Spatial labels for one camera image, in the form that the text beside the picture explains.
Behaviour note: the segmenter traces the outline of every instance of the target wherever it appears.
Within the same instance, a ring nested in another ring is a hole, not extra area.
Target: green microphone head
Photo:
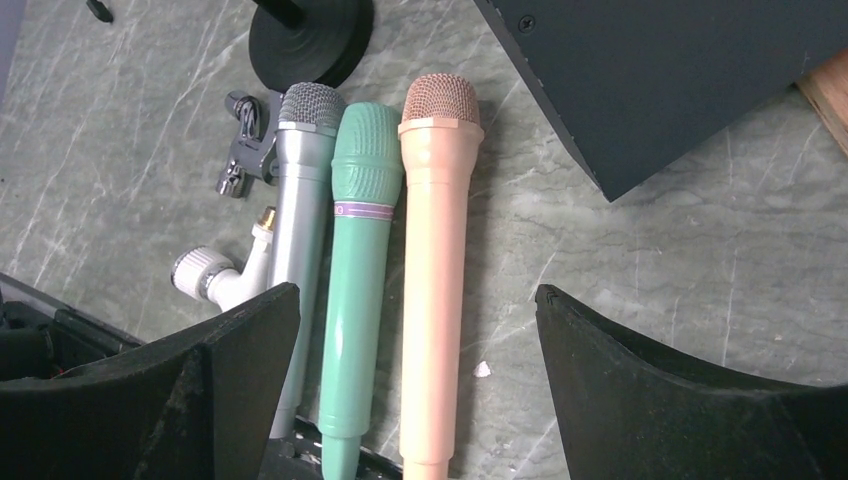
[[[338,202],[397,205],[404,173],[399,124],[400,113],[379,103],[345,109],[332,164],[337,210],[344,206]]]

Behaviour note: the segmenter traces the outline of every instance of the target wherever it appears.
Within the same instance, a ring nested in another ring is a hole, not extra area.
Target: black object
[[[44,379],[0,379],[0,478],[256,478],[264,453],[259,478],[320,480],[314,424],[267,441],[297,299],[279,286],[143,345],[0,274],[0,371]],[[400,467],[363,449],[358,478],[399,480]]]
[[[827,0],[475,0],[612,201],[848,47]]]
[[[115,21],[115,17],[112,15],[112,12],[103,5],[103,2],[99,0],[85,0],[85,5],[91,10],[91,13],[94,14],[95,18],[100,20],[103,23],[112,23]]]
[[[699,360],[550,285],[536,305],[573,479],[848,478],[848,386]]]
[[[372,0],[254,0],[250,62],[270,90],[299,82],[338,87],[362,60],[374,25]]]

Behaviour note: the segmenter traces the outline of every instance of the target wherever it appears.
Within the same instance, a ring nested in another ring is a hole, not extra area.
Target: white knob
[[[197,247],[182,254],[171,270],[171,284],[195,300],[208,300],[206,289],[215,275],[235,269],[229,258],[209,247]]]

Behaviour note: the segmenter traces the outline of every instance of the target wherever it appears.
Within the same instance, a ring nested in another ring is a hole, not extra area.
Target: green microphone
[[[352,480],[371,422],[389,230],[403,183],[400,114],[354,103],[333,156],[335,225],[318,429],[326,480]]]

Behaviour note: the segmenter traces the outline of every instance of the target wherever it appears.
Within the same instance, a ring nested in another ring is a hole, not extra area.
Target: round black base
[[[374,27],[372,0],[297,0],[305,13],[289,29],[262,7],[250,26],[250,63],[259,80],[285,93],[300,82],[336,88],[344,82],[368,48]]]

